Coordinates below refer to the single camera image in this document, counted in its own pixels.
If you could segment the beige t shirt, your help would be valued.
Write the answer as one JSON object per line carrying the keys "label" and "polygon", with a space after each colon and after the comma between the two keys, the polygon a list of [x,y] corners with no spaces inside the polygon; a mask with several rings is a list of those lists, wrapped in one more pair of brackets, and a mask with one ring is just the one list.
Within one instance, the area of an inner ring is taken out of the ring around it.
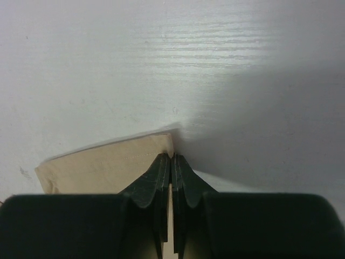
{"label": "beige t shirt", "polygon": [[60,156],[35,172],[45,194],[131,194],[139,207],[154,212],[154,248],[173,258],[169,227],[171,134],[154,134]]}

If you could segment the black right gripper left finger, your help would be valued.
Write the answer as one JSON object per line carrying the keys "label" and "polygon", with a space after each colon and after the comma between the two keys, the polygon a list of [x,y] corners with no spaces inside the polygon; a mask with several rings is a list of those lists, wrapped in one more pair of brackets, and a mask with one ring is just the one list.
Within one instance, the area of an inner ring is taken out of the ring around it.
{"label": "black right gripper left finger", "polygon": [[171,160],[117,194],[16,195],[1,206],[1,258],[162,258]]}

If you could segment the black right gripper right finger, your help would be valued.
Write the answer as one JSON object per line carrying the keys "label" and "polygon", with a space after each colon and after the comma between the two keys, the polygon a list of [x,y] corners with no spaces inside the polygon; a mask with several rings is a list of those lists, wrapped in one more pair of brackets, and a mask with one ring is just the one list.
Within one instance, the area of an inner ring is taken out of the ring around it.
{"label": "black right gripper right finger", "polygon": [[178,154],[171,181],[179,258],[344,258],[344,226],[324,197],[218,192]]}

